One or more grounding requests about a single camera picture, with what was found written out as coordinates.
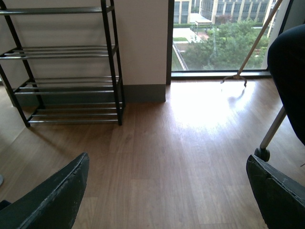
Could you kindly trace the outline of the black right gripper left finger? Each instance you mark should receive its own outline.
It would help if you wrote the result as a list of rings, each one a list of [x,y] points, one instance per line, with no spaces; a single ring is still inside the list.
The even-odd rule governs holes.
[[[89,156],[82,153],[0,211],[2,229],[70,229],[86,189]]]

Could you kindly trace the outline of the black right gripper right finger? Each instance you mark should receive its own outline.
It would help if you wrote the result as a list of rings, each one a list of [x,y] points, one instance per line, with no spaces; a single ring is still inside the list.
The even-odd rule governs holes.
[[[255,155],[246,172],[265,224],[269,229],[305,227],[305,187]]]

